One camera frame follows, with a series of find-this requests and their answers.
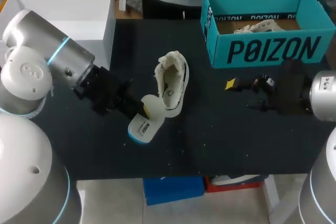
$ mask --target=sneaker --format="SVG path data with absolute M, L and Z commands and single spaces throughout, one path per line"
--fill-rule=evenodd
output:
M 178 51 L 169 52 L 159 58 L 155 68 L 159 98 L 162 99 L 166 117 L 173 118 L 182 110 L 185 89 L 189 81 L 189 66 Z
M 245 34 L 245 33 L 258 33 L 261 31 L 283 31 L 283 29 L 277 25 L 274 19 L 267 19 L 253 26 L 250 25 L 244 26 L 241 29 L 235 30 L 234 33 Z
M 137 114 L 128 125 L 128 135 L 137 143 L 147 144 L 154 138 L 165 119 L 162 100 L 152 94 L 145 95 L 141 101 L 150 119 Z

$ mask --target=red crate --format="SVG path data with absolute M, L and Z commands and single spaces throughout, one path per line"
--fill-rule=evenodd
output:
M 247 189 L 247 188 L 258 188 L 262 186 L 264 183 L 263 181 L 253 182 L 253 183 L 246 183 L 238 186 L 215 186 L 212 185 L 208 179 L 208 177 L 204 177 L 205 183 L 205 191 L 207 193 L 216 193 L 219 191 L 232 191 L 232 190 L 240 190 L 240 189 Z

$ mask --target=white sneaker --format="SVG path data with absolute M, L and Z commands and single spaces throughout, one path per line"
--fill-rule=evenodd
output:
M 166 117 L 173 118 L 179 115 L 189 81 L 189 66 L 184 56 L 178 51 L 173 51 L 159 58 L 155 77 L 159 98 L 165 105 Z
M 235 34 L 244 34 L 244 33 L 258 33 L 261 31 L 283 31 L 282 28 L 274 21 L 274 19 L 267 19 L 260 23 L 257 23 L 253 26 L 247 25 L 241 29 L 235 30 Z

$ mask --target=shoe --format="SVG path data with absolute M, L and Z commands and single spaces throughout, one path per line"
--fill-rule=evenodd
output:
M 189 66 L 184 56 L 178 51 L 173 51 L 159 58 L 155 78 L 158 82 L 159 98 L 165 106 L 166 117 L 173 118 L 179 115 L 189 81 Z
M 216 186 L 238 186 L 246 183 L 264 181 L 268 175 L 242 175 L 242 176 L 217 176 L 211 179 L 211 184 Z
M 235 34 L 259 33 L 261 31 L 284 31 L 280 28 L 274 19 L 267 19 L 253 26 L 247 25 L 241 29 L 235 30 Z
M 164 122 L 165 109 L 162 100 L 152 94 L 145 95 L 141 101 L 150 119 L 137 114 L 128 125 L 128 135 L 137 143 L 148 144 Z

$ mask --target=screw hole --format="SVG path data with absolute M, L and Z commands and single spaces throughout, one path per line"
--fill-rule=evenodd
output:
M 39 174 L 40 173 L 40 168 L 38 168 L 37 166 L 31 166 L 29 168 L 29 171 L 32 173 L 32 174 Z
M 72 72 L 70 70 L 65 70 L 65 75 L 67 77 L 71 77 L 72 76 Z

